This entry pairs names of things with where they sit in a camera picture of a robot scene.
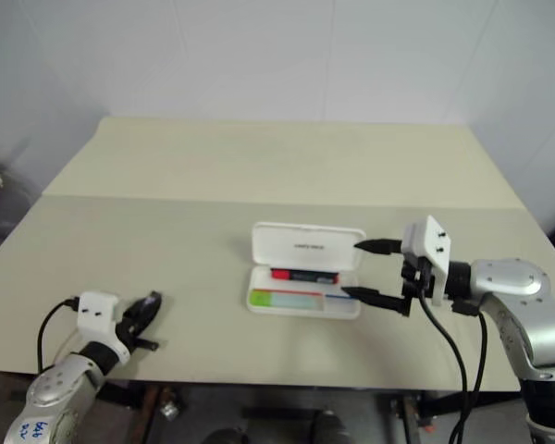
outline floor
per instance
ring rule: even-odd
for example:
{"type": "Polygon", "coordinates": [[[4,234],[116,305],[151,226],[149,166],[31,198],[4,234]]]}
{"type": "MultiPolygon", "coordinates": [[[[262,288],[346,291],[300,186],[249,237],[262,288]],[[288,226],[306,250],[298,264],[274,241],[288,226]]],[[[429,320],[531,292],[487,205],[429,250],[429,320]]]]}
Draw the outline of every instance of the floor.
{"type": "MultiPolygon", "coordinates": [[[[0,374],[0,442],[10,422],[23,406],[28,383],[15,376],[0,374]]],[[[187,408],[173,422],[157,414],[148,444],[199,444],[218,428],[239,426],[247,430],[252,444],[304,443],[310,421],[245,419],[243,408],[330,409],[348,427],[355,442],[404,443],[402,423],[390,412],[388,394],[373,391],[189,386],[181,392],[187,408]]],[[[77,444],[128,442],[133,411],[97,401],[86,416],[77,444]]],[[[474,411],[469,419],[465,444],[525,443],[529,441],[524,424],[525,409],[519,401],[506,402],[474,411]]],[[[440,416],[435,430],[421,431],[424,444],[448,442],[457,416],[440,416]]]]}

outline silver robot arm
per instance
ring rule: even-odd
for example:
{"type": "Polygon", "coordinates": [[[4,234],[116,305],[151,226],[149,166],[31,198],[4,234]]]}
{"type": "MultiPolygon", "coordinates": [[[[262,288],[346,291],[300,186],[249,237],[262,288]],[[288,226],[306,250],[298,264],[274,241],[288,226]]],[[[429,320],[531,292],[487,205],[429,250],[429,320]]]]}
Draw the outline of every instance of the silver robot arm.
{"type": "Polygon", "coordinates": [[[6,444],[66,444],[93,405],[105,376],[125,364],[138,347],[158,345],[138,336],[160,308],[161,295],[152,292],[135,302],[115,323],[117,296],[89,291],[80,296],[78,327],[88,344],[42,372],[31,383],[23,411],[6,434],[6,444]]]}
{"type": "Polygon", "coordinates": [[[520,381],[533,442],[555,443],[555,298],[543,270],[519,259],[453,262],[450,236],[432,216],[407,227],[402,240],[364,240],[356,247],[404,259],[403,298],[345,289],[360,301],[408,316],[412,298],[423,293],[434,305],[451,300],[452,311],[462,315],[488,313],[520,381]]]}

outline white table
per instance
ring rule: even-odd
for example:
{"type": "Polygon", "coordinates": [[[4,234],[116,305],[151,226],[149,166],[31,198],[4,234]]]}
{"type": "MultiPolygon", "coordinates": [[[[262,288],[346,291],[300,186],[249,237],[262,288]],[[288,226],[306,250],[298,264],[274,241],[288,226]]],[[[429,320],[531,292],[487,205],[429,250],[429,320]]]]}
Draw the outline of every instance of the white table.
{"type": "MultiPolygon", "coordinates": [[[[37,329],[70,295],[159,290],[144,336],[161,349],[137,351],[113,376],[458,389],[450,349],[418,303],[410,318],[365,306],[354,321],[253,314],[244,303],[257,221],[398,238],[427,214],[451,235],[453,259],[522,257],[555,290],[555,251],[465,127],[106,118],[0,249],[0,370],[36,371],[37,329]]],[[[360,280],[399,294],[400,269],[400,257],[367,255],[360,280]]],[[[472,384],[476,319],[435,314],[472,384]]],[[[53,318],[45,360],[80,345],[75,316],[53,318]]],[[[494,327],[482,389],[518,389],[494,327]]]]}

